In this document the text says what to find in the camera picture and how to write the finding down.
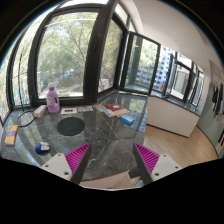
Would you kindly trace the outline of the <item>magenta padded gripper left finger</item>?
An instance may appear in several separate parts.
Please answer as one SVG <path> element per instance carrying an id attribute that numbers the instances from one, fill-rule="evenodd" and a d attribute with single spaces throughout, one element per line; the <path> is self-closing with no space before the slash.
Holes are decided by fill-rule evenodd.
<path id="1" fill-rule="evenodd" d="M 91 143 L 86 143 L 66 154 L 57 153 L 41 169 L 79 185 L 91 152 Z"/>

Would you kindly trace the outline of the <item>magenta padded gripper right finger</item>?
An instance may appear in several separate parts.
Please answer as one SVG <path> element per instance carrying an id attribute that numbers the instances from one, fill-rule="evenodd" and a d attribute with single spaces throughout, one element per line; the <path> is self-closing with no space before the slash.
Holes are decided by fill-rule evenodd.
<path id="1" fill-rule="evenodd" d="M 137 143 L 133 144 L 133 154 L 144 185 L 182 169 L 168 154 L 159 155 Z"/>

